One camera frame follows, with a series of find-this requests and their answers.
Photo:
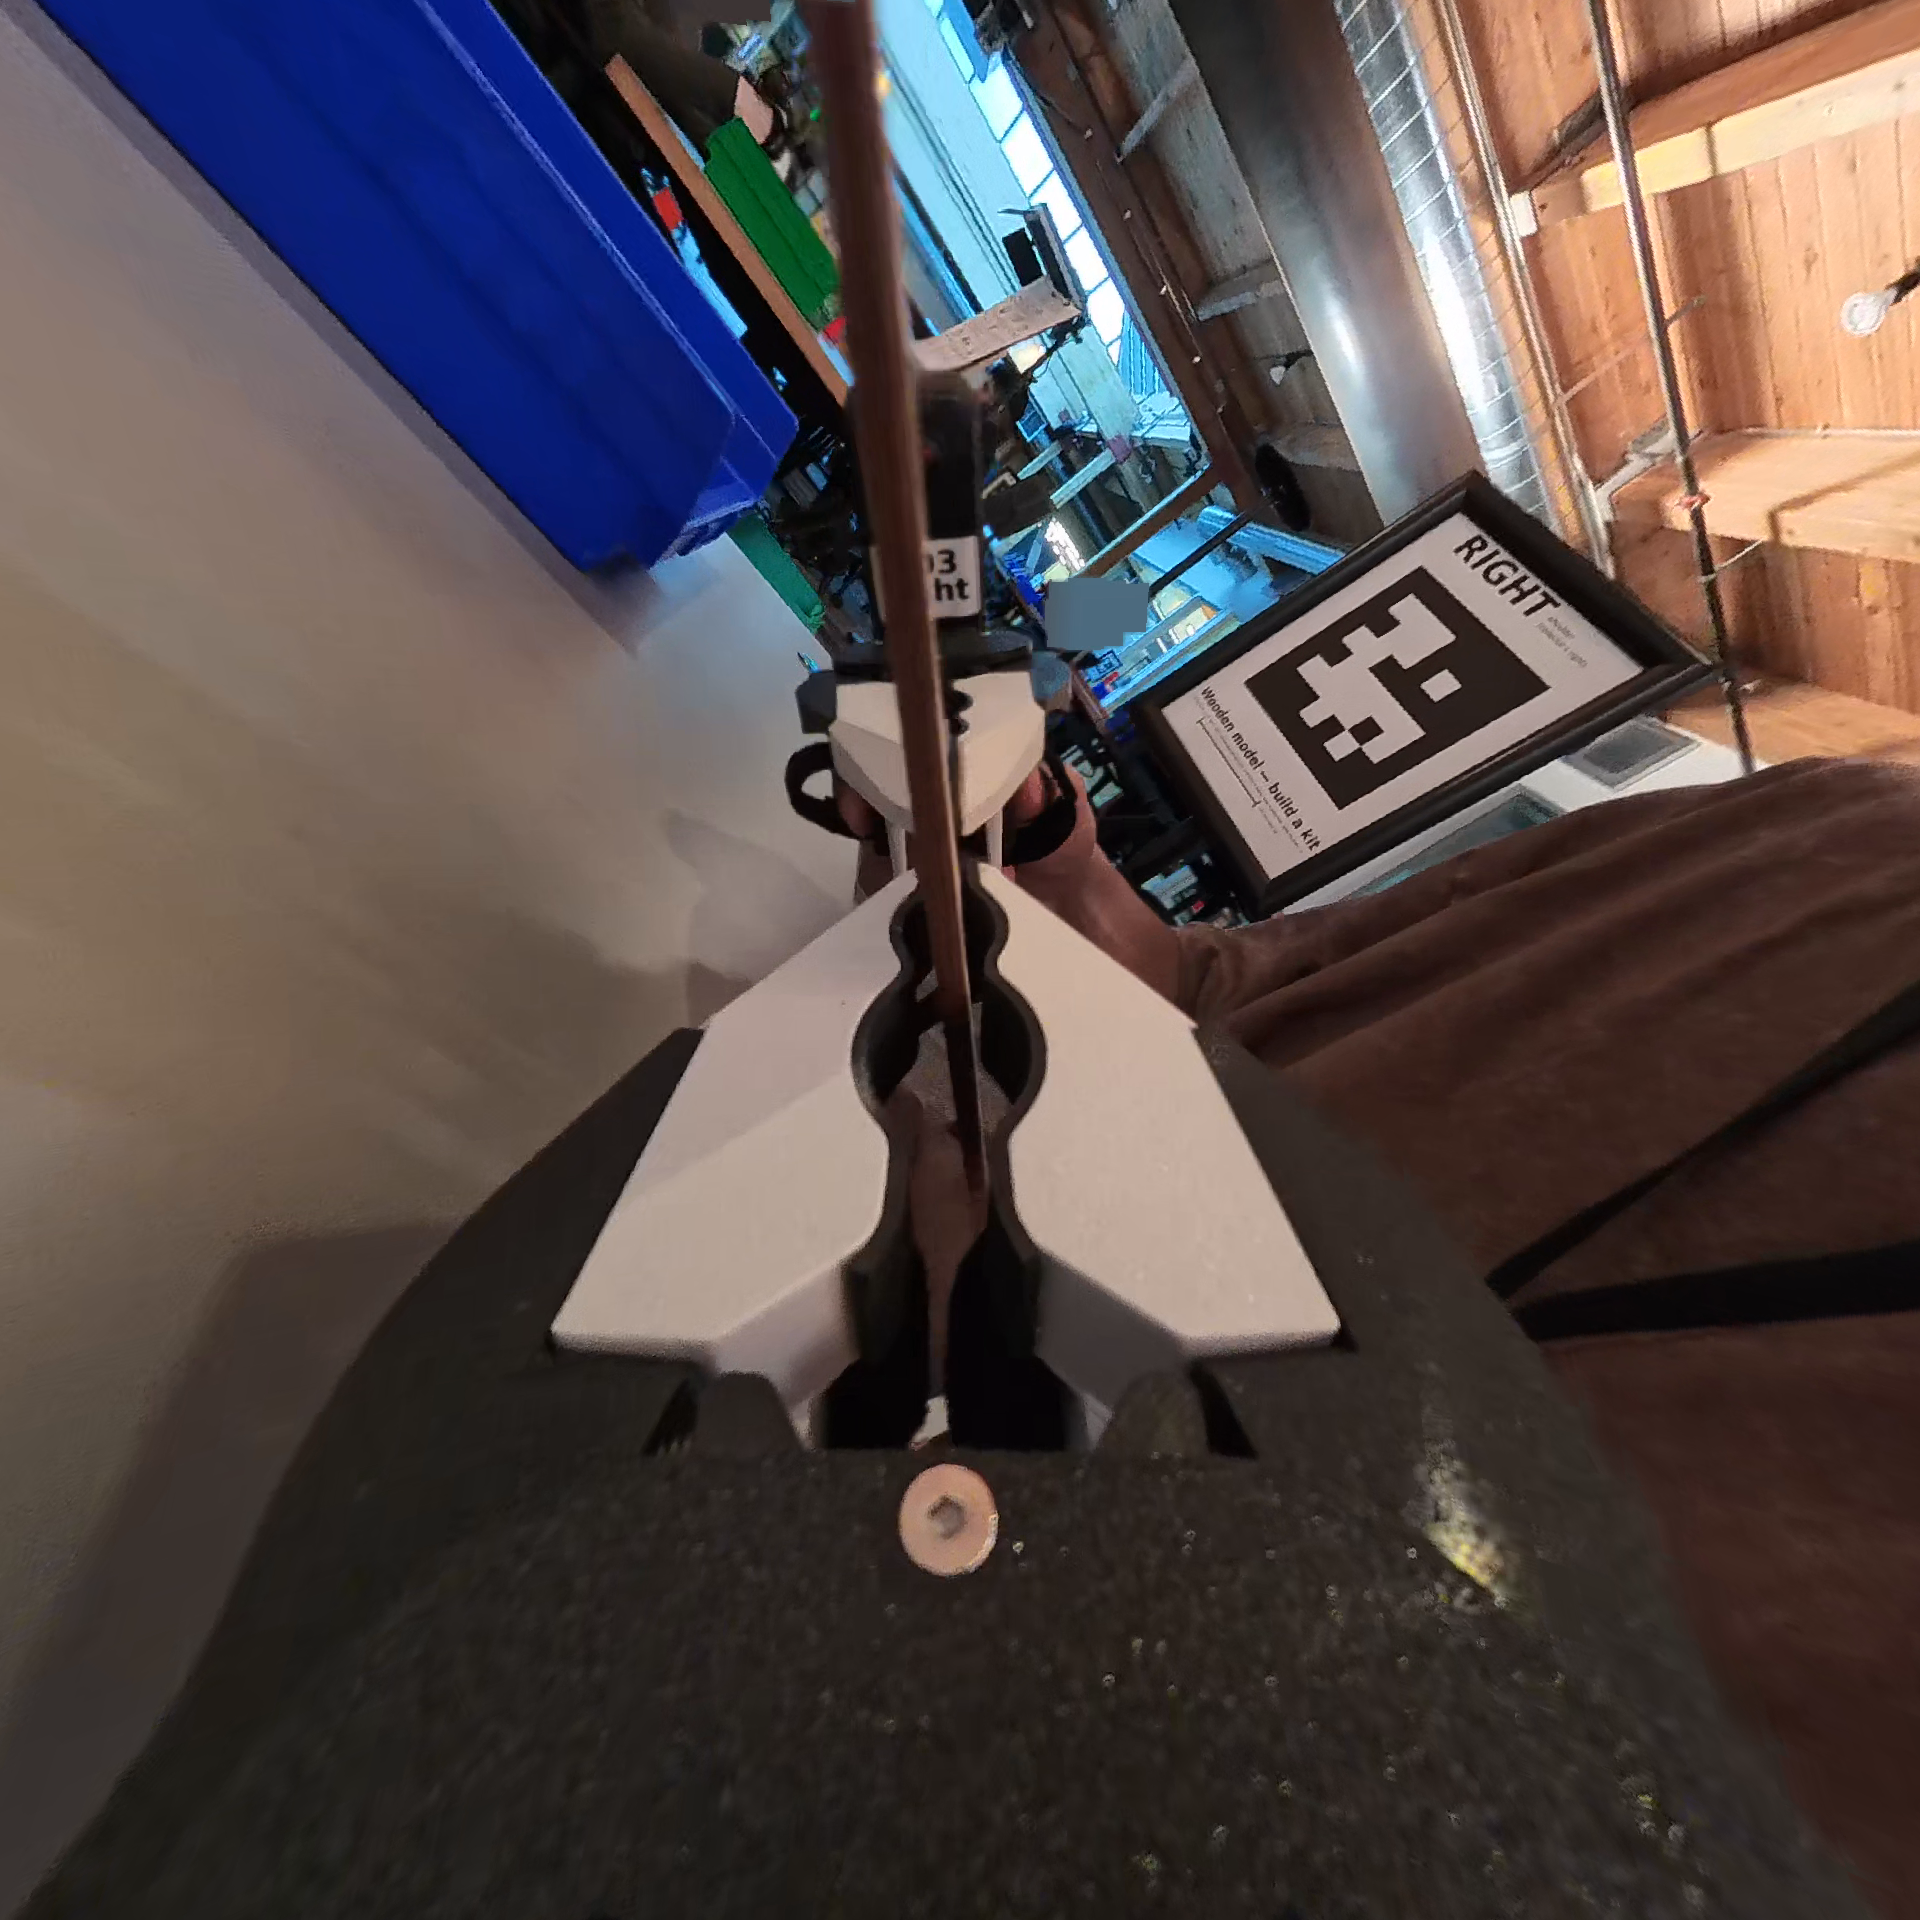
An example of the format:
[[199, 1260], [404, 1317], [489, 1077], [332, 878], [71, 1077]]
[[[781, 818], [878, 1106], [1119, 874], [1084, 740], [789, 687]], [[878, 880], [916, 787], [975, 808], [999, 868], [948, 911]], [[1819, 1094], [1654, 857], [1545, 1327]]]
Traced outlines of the wooden-edged table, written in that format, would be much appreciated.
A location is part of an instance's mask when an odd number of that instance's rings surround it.
[[712, 238], [728, 260], [728, 270], [718, 276], [719, 286], [728, 291], [752, 290], [745, 313], [764, 316], [759, 333], [781, 333], [774, 366], [795, 377], [795, 396], [806, 401], [806, 413], [819, 421], [841, 418], [852, 396], [845, 361], [822, 341], [819, 330], [802, 318], [771, 263], [712, 187], [704, 157], [662, 111], [648, 86], [644, 86], [619, 57], [605, 64], [605, 81], [622, 101], [625, 114], [636, 123], [648, 148], [661, 157], [666, 176], [674, 180], [685, 224]]

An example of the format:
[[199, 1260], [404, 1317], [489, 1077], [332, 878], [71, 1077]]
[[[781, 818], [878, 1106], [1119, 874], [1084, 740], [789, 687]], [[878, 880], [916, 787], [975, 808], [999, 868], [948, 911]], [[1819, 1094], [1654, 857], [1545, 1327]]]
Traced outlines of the person's right forearm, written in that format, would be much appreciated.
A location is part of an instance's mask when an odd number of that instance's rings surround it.
[[1381, 894], [1175, 938], [1199, 1026], [1362, 1117], [1648, 1093], [1705, 1123], [1916, 986], [1916, 768], [1808, 757], [1579, 808]]

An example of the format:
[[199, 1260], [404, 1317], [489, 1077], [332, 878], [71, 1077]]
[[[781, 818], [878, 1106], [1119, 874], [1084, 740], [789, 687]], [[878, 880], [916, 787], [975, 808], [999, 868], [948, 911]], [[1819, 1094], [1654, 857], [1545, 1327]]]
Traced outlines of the person's right hand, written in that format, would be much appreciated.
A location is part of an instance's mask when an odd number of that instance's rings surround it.
[[1024, 834], [1064, 801], [1075, 820], [1045, 857], [1011, 864], [1006, 874], [1155, 994], [1181, 1003], [1181, 934], [1125, 883], [1098, 847], [1098, 820], [1075, 768], [1039, 767], [1015, 796], [1009, 820]]

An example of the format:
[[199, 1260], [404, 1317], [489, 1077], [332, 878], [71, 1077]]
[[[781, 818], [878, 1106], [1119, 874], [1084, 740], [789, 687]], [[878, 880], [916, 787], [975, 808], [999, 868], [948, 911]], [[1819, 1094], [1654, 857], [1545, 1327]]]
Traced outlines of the black framed marker sign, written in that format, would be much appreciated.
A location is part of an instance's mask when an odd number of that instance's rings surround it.
[[1712, 671], [1472, 470], [1125, 713], [1271, 917]]

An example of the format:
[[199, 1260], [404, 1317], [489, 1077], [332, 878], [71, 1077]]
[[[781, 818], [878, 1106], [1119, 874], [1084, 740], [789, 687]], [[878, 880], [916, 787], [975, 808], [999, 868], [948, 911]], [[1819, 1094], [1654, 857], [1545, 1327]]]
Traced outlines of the blue plastic bin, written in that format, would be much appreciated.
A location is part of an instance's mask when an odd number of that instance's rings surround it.
[[45, 4], [578, 568], [755, 511], [798, 421], [491, 4]]

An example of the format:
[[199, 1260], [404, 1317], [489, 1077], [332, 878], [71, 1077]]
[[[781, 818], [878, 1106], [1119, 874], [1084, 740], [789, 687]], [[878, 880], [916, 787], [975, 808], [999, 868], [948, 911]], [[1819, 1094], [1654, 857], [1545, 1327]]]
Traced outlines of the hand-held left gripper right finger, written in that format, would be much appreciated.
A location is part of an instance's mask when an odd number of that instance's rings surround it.
[[979, 883], [995, 976], [1039, 1026], [1006, 1148], [1045, 1368], [1118, 1411], [1148, 1374], [1325, 1348], [1336, 1310], [1191, 1020], [1002, 873]]

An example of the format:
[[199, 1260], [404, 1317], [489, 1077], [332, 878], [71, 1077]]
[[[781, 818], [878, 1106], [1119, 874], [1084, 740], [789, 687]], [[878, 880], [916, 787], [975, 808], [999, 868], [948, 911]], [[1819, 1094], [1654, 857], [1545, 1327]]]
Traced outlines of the silver ventilation duct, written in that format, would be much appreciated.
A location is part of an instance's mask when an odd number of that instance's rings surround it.
[[1466, 470], [1562, 533], [1518, 323], [1412, 4], [1291, 4], [1298, 188], [1274, 253], [1361, 476], [1394, 518]]

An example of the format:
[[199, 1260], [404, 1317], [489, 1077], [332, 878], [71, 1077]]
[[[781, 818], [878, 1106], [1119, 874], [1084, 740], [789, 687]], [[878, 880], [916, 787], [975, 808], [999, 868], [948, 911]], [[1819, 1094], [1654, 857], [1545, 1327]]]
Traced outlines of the green plastic bin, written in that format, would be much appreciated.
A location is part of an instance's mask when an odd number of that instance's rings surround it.
[[841, 267], [742, 121], [706, 140], [706, 180], [771, 278], [818, 333], [841, 320]]
[[728, 528], [731, 543], [755, 566], [781, 604], [818, 637], [822, 633], [826, 607], [809, 573], [784, 550], [774, 528], [759, 511], [741, 516]]

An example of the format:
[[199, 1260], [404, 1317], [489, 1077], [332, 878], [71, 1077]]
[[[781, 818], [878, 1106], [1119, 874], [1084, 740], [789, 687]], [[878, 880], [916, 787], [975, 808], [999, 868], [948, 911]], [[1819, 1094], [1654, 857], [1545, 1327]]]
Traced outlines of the metal threaded rod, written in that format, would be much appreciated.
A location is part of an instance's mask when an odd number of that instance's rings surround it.
[[1691, 421], [1684, 401], [1684, 381], [1678, 376], [1678, 353], [1672, 344], [1672, 320], [1666, 303], [1666, 286], [1659, 278], [1659, 260], [1652, 234], [1652, 217], [1644, 196], [1644, 176], [1638, 163], [1638, 140], [1632, 133], [1632, 110], [1625, 101], [1625, 86], [1621, 76], [1621, 51], [1614, 40], [1614, 17], [1608, 4], [1586, 4], [1589, 14], [1589, 40], [1591, 61], [1596, 70], [1596, 94], [1599, 118], [1606, 130], [1606, 144], [1614, 157], [1614, 173], [1621, 180], [1621, 208], [1628, 231], [1628, 246], [1634, 256], [1638, 286], [1644, 300], [1645, 341], [1654, 358], [1654, 373], [1659, 383], [1659, 398], [1666, 408], [1672, 464], [1679, 483], [1679, 510], [1684, 526], [1691, 540], [1694, 558], [1694, 584], [1701, 590], [1701, 604], [1709, 620], [1709, 660], [1714, 663], [1716, 690], [1722, 694], [1722, 713], [1732, 726], [1735, 756], [1739, 757], [1739, 776], [1752, 777], [1756, 773], [1754, 737], [1745, 721], [1745, 694], [1739, 690], [1739, 668], [1732, 647], [1732, 620], [1721, 587], [1721, 563], [1714, 558], [1714, 537], [1705, 523], [1705, 493], [1701, 487], [1701, 473], [1694, 464], [1694, 437]]

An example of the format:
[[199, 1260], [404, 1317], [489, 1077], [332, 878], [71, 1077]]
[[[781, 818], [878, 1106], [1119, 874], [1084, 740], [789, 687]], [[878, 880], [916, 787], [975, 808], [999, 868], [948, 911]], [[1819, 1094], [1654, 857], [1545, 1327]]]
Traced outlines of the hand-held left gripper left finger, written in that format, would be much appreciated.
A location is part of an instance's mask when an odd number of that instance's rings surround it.
[[724, 1006], [551, 1324], [559, 1351], [755, 1374], [786, 1407], [908, 1321], [904, 1183], [856, 1034], [912, 957], [896, 878]]

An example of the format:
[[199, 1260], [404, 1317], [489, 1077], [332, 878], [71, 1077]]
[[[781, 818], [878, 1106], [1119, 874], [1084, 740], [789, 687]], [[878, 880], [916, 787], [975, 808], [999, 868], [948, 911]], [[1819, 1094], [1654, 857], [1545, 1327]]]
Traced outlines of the person's brown jacket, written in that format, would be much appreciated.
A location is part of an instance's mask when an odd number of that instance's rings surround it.
[[1916, 990], [1732, 1111], [1362, 1117], [1659, 1523], [1735, 1703], [1916, 1914]]

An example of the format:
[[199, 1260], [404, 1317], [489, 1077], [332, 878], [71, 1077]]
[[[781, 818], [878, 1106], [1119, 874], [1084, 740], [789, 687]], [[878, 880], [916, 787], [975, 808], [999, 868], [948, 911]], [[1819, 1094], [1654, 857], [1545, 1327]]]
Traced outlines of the laser-cut plywood board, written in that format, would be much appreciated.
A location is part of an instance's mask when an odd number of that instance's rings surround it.
[[856, 467], [908, 790], [905, 850], [924, 894], [932, 1003], [946, 1034], [962, 1173], [972, 1197], [985, 1197], [985, 1120], [962, 921], [962, 857], [939, 647], [924, 573], [919, 396], [908, 348], [892, 153], [878, 93], [878, 17], [871, 4], [802, 4], [799, 11], [822, 98], [831, 224], [844, 258], [845, 354], [855, 376]]

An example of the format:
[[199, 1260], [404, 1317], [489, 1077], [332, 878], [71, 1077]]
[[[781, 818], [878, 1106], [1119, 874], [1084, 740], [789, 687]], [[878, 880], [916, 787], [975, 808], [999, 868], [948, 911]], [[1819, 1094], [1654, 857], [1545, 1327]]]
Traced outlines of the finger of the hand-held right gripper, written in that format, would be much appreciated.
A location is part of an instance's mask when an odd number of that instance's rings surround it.
[[1042, 761], [1042, 706], [1031, 684], [948, 684], [955, 724], [955, 814], [978, 834], [1016, 797]]
[[912, 826], [912, 790], [895, 684], [834, 684], [834, 773], [885, 826]]

